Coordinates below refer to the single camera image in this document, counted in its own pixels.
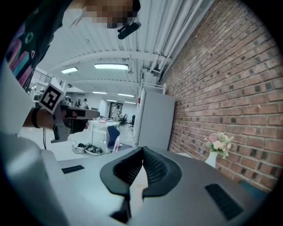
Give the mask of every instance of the hand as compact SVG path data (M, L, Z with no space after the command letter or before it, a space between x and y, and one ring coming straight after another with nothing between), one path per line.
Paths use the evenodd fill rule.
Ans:
M61 113L62 113L62 119L65 120L65 119L66 119L66 114L67 114L66 110L65 110L65 109L62 110ZM73 111L72 115L73 115L73 117L77 117L77 116L78 116L75 111ZM84 129L88 129L88 126L89 126L89 124L87 123L87 124L85 125L85 128L84 128Z
M65 122L66 120L66 110L61 111L62 119ZM73 111L72 113L73 117L77 117L77 113ZM46 129L52 129L54 127L54 120L52 118L52 115L46 111L45 109L40 109L37 114L37 124L40 128L46 128ZM88 123L86 123L84 129L88 129Z

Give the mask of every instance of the flowers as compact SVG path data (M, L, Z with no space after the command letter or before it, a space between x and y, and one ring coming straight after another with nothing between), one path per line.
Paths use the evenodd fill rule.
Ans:
M228 137L223 132L212 133L205 139L210 151L218 152L223 158L229 156L228 150L231 148L233 137Z

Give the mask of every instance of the cable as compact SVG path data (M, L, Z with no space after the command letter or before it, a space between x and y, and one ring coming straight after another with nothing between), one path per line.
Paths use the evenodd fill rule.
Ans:
M46 130L43 129L43 146L44 146L44 149L46 150L46 134L45 134Z

